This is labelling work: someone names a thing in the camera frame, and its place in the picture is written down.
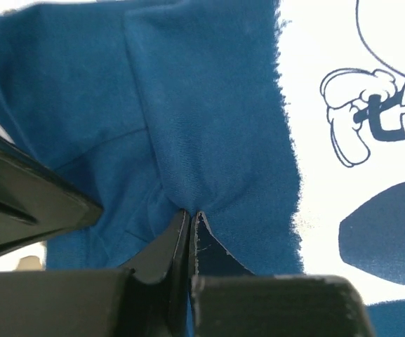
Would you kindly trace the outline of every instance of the cartoon character drawing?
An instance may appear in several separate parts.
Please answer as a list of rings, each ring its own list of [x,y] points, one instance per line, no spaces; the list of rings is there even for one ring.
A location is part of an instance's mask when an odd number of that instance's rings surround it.
[[[393,8],[390,15],[381,11],[381,8],[393,3],[401,5],[400,1],[357,0],[357,34],[369,53],[382,65],[405,78],[405,46],[401,51],[394,48],[400,47],[400,42],[405,43],[405,34],[401,32],[405,26],[396,22],[397,17],[393,15],[397,13],[403,17],[405,2],[403,6]],[[344,166],[360,165],[371,156],[370,148],[361,136],[366,120],[366,127],[369,125],[376,141],[405,141],[405,81],[401,88],[397,88],[396,79],[390,71],[333,70],[322,80],[320,91],[327,105],[331,144]],[[381,116],[389,110],[399,115],[400,125],[396,129],[382,126]]]

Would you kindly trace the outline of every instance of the blue cloth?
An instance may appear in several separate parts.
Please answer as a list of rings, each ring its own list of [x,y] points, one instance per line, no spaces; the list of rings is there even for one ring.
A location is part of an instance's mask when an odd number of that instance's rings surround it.
[[[302,272],[273,0],[39,5],[0,17],[0,124],[105,209],[47,268],[116,267],[184,208],[259,275]],[[405,336],[405,301],[370,308]]]

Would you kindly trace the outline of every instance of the cartoon print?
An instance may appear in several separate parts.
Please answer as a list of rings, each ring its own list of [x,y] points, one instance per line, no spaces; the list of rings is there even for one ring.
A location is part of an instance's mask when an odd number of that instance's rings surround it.
[[[381,47],[382,44],[385,45],[382,39],[389,39],[386,35],[390,28],[387,26],[396,26],[396,23],[391,20],[381,22],[379,19],[370,22],[369,17],[373,14],[377,18],[385,15],[369,13],[370,9],[376,7],[367,6],[371,2],[372,0],[357,0],[357,34],[382,66],[405,78],[405,53],[397,55],[391,48]],[[367,31],[370,24],[373,25],[373,31]],[[381,39],[375,38],[376,30]],[[405,82],[401,88],[397,88],[396,79],[391,72],[356,68],[333,70],[322,80],[320,91],[327,105],[331,144],[344,166],[363,164],[371,156],[370,145],[361,136],[365,121],[375,141],[405,141]],[[400,126],[396,129],[385,129],[382,126],[381,116],[388,110],[399,115]]]

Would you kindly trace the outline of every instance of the t-shirt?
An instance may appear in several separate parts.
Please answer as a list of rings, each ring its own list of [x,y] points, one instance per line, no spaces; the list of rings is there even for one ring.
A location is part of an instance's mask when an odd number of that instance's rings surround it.
[[[100,202],[49,269],[180,208],[258,275],[328,274],[405,337],[405,1],[130,0],[0,16],[0,124]]]

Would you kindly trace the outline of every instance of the folded fabric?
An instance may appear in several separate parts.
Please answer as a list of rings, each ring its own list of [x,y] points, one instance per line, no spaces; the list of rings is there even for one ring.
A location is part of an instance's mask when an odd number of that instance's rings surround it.
[[[47,268],[116,267],[184,208],[205,211],[255,273],[303,272],[275,42],[273,0],[48,4],[0,17],[0,124],[105,209],[49,241]],[[405,336],[399,310],[372,309],[385,337]]]

